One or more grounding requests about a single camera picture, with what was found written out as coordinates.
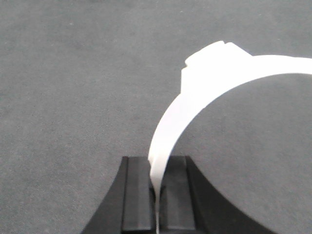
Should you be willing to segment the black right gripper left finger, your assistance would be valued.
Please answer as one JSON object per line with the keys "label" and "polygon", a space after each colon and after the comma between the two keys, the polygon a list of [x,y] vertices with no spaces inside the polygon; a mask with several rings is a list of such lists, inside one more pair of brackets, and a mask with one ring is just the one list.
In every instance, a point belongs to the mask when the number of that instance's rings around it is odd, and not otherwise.
{"label": "black right gripper left finger", "polygon": [[84,234],[156,233],[155,192],[146,157],[124,156],[117,175]]}

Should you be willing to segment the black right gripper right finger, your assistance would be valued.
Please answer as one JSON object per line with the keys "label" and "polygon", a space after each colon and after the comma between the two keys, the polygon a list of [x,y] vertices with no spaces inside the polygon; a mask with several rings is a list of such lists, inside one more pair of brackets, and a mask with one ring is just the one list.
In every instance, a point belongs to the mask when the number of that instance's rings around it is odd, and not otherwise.
{"label": "black right gripper right finger", "polygon": [[189,156],[170,157],[160,197],[162,234],[270,234],[241,212],[202,174]]}

